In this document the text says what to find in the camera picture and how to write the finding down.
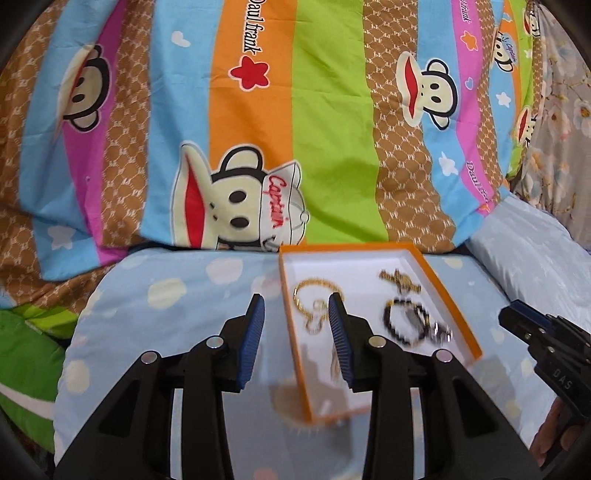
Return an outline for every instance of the white star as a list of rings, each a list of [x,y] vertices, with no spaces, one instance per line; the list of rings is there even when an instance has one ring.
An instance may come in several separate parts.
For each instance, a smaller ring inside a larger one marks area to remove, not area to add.
[[[451,158],[447,158],[445,153],[443,152],[441,152],[441,157],[439,157],[439,166],[441,167],[441,170],[446,177],[448,177],[452,173],[454,175],[458,174],[456,162],[454,162]]]
[[[505,92],[501,92],[500,95],[496,95],[496,99],[499,100],[499,105],[506,106],[507,108],[509,108],[511,98]]]
[[[65,248],[70,250],[72,248],[72,236],[76,230],[68,226],[51,226],[47,229],[47,234],[51,237],[51,249]]]

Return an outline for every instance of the light blue polka dot fabric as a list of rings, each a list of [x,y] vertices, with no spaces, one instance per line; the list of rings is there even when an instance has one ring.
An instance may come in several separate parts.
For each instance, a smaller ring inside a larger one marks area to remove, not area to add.
[[[533,373],[525,344],[498,326],[506,297],[473,258],[427,260],[483,348],[473,375],[529,443],[553,395]],[[55,407],[56,458],[142,352],[188,351],[218,333],[226,319],[243,314],[253,293],[265,297],[267,311],[254,374],[242,394],[224,396],[236,480],[360,478],[369,416],[332,427],[302,424],[277,257],[251,252],[143,250],[104,278],[66,352]],[[175,409],[175,479],[181,478],[179,430]]]

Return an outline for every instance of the red star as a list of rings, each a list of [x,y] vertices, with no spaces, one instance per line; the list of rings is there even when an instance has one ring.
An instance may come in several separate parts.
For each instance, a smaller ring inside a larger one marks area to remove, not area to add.
[[[240,81],[242,90],[250,92],[254,87],[267,88],[269,86],[268,71],[268,63],[254,62],[249,56],[243,55],[240,59],[240,66],[232,68],[228,75],[230,78]]]

